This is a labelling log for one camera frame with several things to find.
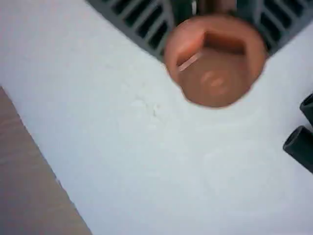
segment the black vent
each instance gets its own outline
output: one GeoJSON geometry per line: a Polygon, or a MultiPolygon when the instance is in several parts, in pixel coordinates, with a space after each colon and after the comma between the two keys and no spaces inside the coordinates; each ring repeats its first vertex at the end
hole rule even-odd
{"type": "Polygon", "coordinates": [[[301,5],[298,0],[282,0],[282,3],[285,4],[289,8],[289,10],[297,16],[302,15],[303,5],[301,5]]]}
{"type": "Polygon", "coordinates": [[[169,31],[162,4],[158,0],[103,0],[113,12],[147,45],[162,55],[164,40],[169,31]]]}
{"type": "Polygon", "coordinates": [[[278,27],[269,19],[269,17],[265,14],[261,14],[261,25],[267,29],[269,36],[274,40],[278,41],[281,38],[281,32],[278,27]]]}
{"type": "Polygon", "coordinates": [[[284,28],[289,28],[291,25],[290,16],[282,10],[273,0],[265,0],[264,6],[268,10],[269,15],[273,15],[273,21],[276,21],[277,24],[280,24],[284,28]]]}

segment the plastic vent slats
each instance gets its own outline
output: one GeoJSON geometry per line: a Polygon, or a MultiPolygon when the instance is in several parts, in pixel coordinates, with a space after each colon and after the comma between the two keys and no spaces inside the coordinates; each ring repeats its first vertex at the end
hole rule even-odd
{"type": "Polygon", "coordinates": [[[138,46],[162,60],[165,39],[175,26],[166,0],[87,0],[138,46]]]}
{"type": "Polygon", "coordinates": [[[313,0],[238,0],[237,3],[238,16],[257,27],[270,54],[284,46],[313,18],[313,0]]]}

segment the white surface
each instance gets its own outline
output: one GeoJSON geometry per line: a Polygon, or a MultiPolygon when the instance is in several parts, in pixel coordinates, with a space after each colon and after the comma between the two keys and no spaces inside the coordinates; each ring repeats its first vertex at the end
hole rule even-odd
{"type": "Polygon", "coordinates": [[[282,151],[313,25],[219,111],[83,1],[1,1],[0,30],[1,84],[95,235],[313,234],[313,176],[282,151]]]}

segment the brown wood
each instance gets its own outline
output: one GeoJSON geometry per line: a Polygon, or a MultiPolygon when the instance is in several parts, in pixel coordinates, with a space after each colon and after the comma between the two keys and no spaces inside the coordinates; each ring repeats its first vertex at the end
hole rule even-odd
{"type": "Polygon", "coordinates": [[[0,234],[91,235],[2,88],[0,234]]]}

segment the white wall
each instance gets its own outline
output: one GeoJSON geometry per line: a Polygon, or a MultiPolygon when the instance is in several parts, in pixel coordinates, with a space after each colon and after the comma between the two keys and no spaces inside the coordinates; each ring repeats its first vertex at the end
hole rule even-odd
{"type": "Polygon", "coordinates": [[[313,176],[282,151],[312,36],[216,111],[82,0],[4,0],[0,82],[95,235],[312,234],[313,176]]]}

